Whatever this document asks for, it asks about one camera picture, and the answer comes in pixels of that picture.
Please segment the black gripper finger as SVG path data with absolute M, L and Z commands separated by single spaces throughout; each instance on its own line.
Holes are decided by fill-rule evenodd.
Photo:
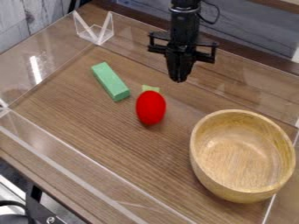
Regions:
M 183 54 L 181 56 L 181 78 L 179 82 L 185 82 L 193 71 L 193 65 L 195 63 L 195 58 L 190 54 Z
M 171 79 L 178 82 L 179 81 L 179 72 L 177 65 L 177 55 L 173 53 L 166 54 L 167 68 Z

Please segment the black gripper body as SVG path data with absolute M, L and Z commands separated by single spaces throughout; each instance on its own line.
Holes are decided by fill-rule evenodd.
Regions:
M 151 53 L 166 54 L 170 46 L 157 44 L 155 40 L 159 39 L 170 43 L 171 33 L 169 31 L 151 31 L 149 33 L 149 38 L 150 38 L 150 44 L 147 47 L 149 51 Z M 199 52 L 197 50 L 198 46 L 210 48 L 210 52 Z M 173 46 L 173 49 L 178 53 L 190 53 L 195 61 L 202 61 L 202 62 L 214 64 L 217 59 L 218 47 L 219 47 L 219 44 L 217 42 L 202 42 L 199 39 L 197 39 L 194 44 L 189 44 L 189 45 L 177 44 L 175 46 Z

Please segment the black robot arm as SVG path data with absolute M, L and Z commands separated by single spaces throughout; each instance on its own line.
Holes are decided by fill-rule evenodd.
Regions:
M 170 7 L 171 26 L 169 31 L 149 33 L 149 51 L 166 57 L 170 78 L 175 82 L 187 81 L 197 61 L 215 63 L 219 44 L 201 41 L 201 21 L 215 24 L 202 16 L 205 0 L 173 0 Z

